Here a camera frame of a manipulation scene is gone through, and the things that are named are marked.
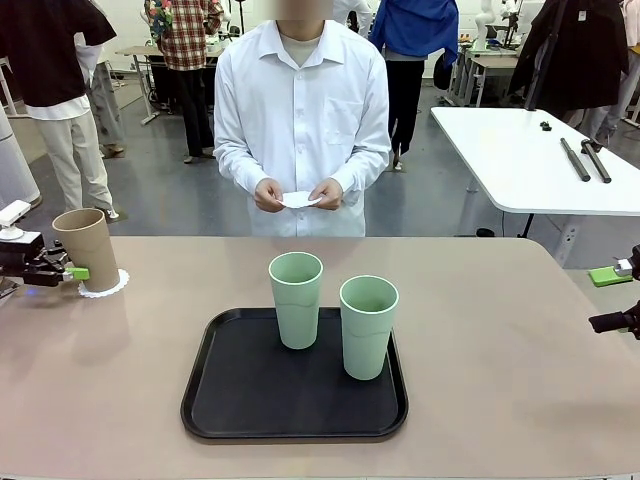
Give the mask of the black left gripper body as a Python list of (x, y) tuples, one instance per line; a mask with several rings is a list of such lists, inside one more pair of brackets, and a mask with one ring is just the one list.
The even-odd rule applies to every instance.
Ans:
[(20, 238), (1, 240), (1, 275), (21, 276), (39, 265), (37, 257), (45, 248), (44, 238), (38, 232), (26, 232)]

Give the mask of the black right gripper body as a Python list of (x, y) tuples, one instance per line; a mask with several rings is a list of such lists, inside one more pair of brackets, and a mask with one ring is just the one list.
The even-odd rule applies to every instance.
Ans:
[[(640, 245), (636, 245), (632, 249), (631, 256), (628, 258), (630, 265), (630, 275), (636, 281), (640, 280)], [(629, 327), (629, 332), (632, 333), (637, 340), (640, 339), (639, 333), (639, 304), (636, 304), (627, 314), (633, 317), (633, 324)]]

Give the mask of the person's right hand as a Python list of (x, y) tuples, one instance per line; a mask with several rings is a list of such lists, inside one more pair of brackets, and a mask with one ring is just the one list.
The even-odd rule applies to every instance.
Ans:
[(280, 184), (272, 179), (262, 179), (254, 192), (256, 206), (267, 213), (278, 213), (285, 208), (283, 204), (283, 192)]

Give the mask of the person's left hand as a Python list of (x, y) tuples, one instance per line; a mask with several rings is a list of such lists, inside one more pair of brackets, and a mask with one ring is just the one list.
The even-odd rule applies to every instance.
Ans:
[(322, 181), (311, 192), (309, 201), (315, 208), (335, 211), (342, 204), (343, 189), (341, 185), (333, 178), (327, 178)]

